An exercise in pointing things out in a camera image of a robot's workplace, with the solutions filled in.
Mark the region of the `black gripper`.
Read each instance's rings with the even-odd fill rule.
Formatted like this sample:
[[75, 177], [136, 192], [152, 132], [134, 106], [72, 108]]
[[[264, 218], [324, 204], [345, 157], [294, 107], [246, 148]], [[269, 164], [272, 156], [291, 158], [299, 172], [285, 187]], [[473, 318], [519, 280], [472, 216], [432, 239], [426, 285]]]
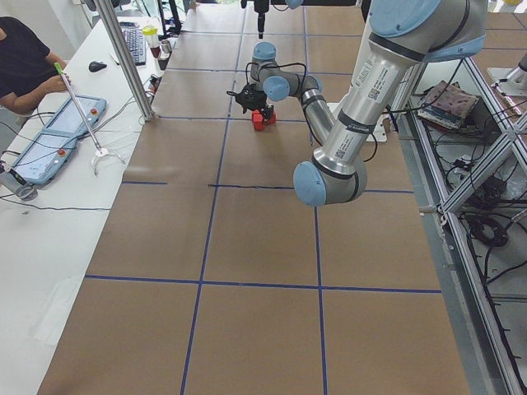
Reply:
[[261, 40], [264, 37], [265, 12], [269, 11], [269, 0], [254, 0], [254, 10], [258, 12], [257, 28]]
[[264, 116], [265, 121], [272, 116], [273, 112], [275, 112], [274, 106], [268, 104], [266, 96], [259, 97], [254, 106], [255, 110], [258, 110]]

